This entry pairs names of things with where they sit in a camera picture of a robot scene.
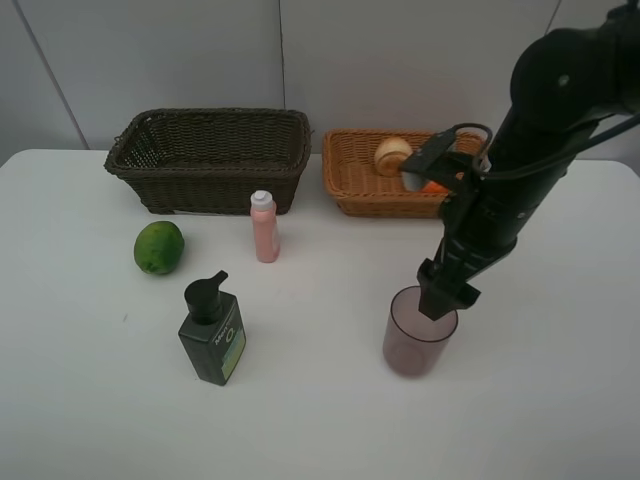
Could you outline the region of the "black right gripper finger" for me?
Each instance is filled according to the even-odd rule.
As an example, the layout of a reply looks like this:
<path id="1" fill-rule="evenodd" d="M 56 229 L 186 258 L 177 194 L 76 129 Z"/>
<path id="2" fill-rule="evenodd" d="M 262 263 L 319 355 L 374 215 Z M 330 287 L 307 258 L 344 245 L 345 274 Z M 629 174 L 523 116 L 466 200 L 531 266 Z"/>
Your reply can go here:
<path id="1" fill-rule="evenodd" d="M 420 287 L 419 311 L 431 320 L 439 320 L 454 310 L 467 310 L 479 298 L 481 292 L 465 284 L 458 293 L 450 294 L 433 286 Z"/>

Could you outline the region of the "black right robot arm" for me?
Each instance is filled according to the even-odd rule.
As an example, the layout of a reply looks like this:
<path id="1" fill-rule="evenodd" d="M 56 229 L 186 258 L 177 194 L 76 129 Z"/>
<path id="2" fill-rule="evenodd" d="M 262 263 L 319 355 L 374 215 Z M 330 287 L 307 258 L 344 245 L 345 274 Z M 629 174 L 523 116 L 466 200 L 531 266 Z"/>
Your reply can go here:
<path id="1" fill-rule="evenodd" d="M 455 128 L 403 165 L 443 185 L 444 235 L 419 267 L 420 312 L 431 320 L 471 307 L 471 280 L 506 257 L 576 156 L 639 123 L 639 5 L 611 9 L 592 29 L 556 29 L 531 44 L 510 82 L 511 107 L 479 152 L 453 151 Z"/>

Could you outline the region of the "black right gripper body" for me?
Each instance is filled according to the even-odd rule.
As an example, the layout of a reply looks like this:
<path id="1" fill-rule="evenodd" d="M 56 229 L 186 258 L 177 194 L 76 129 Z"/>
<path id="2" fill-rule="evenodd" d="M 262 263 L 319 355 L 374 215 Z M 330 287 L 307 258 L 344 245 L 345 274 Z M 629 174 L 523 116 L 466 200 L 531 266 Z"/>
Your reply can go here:
<path id="1" fill-rule="evenodd" d="M 482 179 L 459 170 L 432 174 L 449 190 L 440 207 L 443 238 L 418 270 L 423 300 L 476 300 L 471 284 L 515 248 L 517 237 L 545 199 L 545 175 Z"/>

